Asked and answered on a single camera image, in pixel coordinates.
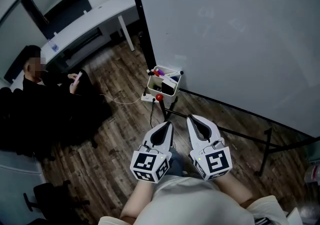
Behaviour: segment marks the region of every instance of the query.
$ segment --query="black office chair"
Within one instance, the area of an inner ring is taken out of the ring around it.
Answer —
[[[68,194],[69,180],[63,182],[62,186],[54,187],[51,183],[44,183],[33,188],[34,196],[37,203],[28,200],[27,194],[24,193],[24,200],[29,210],[38,208],[43,216],[50,222],[57,224],[88,224],[88,220],[81,220],[74,208],[83,205],[90,205],[88,200],[83,202],[71,202]]]

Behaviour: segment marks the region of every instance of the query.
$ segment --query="desk leg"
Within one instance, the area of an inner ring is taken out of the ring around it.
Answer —
[[[120,22],[120,25],[121,25],[121,28],[123,30],[123,33],[125,35],[125,39],[127,40],[128,44],[130,46],[130,50],[133,52],[135,50],[135,48],[134,48],[134,45],[132,44],[131,38],[130,38],[129,33],[127,31],[127,27],[126,27],[126,24],[124,22],[124,18],[122,18],[122,15],[118,16],[118,20]]]

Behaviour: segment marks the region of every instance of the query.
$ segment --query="white cable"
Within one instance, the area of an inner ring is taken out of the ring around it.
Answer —
[[[106,95],[104,95],[104,94],[100,94],[100,95],[103,95],[103,96],[107,97],[108,99],[110,99],[111,101],[113,101],[113,102],[115,102],[115,103],[125,104],[125,105],[127,105],[127,104],[134,104],[134,103],[136,103],[137,101],[139,101],[139,100],[141,99],[141,97],[139,97],[139,99],[137,99],[135,102],[123,103],[123,102],[117,102],[117,101],[115,101],[114,99],[112,99],[112,98],[110,98],[109,96],[106,96]]]

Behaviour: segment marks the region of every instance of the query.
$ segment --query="white desk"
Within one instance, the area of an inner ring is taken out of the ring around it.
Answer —
[[[122,12],[136,6],[135,0],[109,0],[100,6],[90,10],[89,12],[82,15],[80,18],[69,24],[63,30],[61,30],[52,41],[59,47],[57,52],[54,52],[52,48],[46,43],[41,48],[41,56],[45,58],[46,63],[50,62],[54,57],[59,55],[60,52],[64,51],[70,44],[80,38],[88,31],[97,28],[100,24],[105,21],[112,19],[117,16],[119,23],[122,27],[123,33],[130,46],[131,51],[134,51],[134,46],[131,42],[128,34],[124,19],[121,15]],[[23,89],[23,71],[14,80],[10,89]]]

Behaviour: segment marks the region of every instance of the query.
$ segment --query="marker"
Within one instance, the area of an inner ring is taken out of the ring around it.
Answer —
[[[153,75],[153,73],[149,69],[147,69],[146,72],[148,73],[148,76],[152,76]]]
[[[178,83],[177,81],[175,81],[174,79],[172,79],[171,77],[167,76],[167,75],[161,75],[160,78],[162,79],[168,79],[170,82],[172,83]]]
[[[164,76],[165,75],[165,73],[161,70],[161,69],[156,69],[156,71],[161,75],[161,76]]]
[[[154,69],[151,69],[151,72],[152,72],[153,74],[155,74],[157,77],[160,76],[160,74],[158,73],[158,71],[156,71],[156,70],[154,70]]]
[[[184,74],[183,71],[176,71],[176,72],[171,72],[171,73],[165,74],[165,76],[168,76],[169,78],[171,78],[171,77],[176,77],[176,76],[180,76],[183,74]]]

